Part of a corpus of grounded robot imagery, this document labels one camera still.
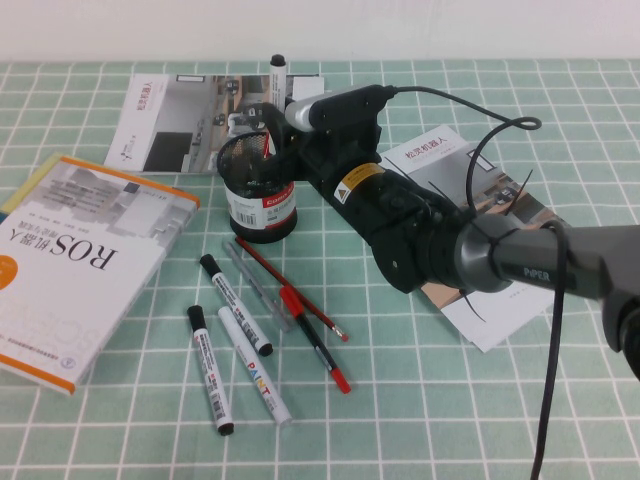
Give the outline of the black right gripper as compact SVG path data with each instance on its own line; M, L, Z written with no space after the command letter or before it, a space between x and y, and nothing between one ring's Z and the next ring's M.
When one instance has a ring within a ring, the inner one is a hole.
M367 127L335 129L330 133L305 131L305 113L299 107L281 112L262 104L262 119L275 154L263 160L261 173L297 173L309 182L333 209L365 240L393 223L389 201L395 175L379 165L375 152L379 131Z

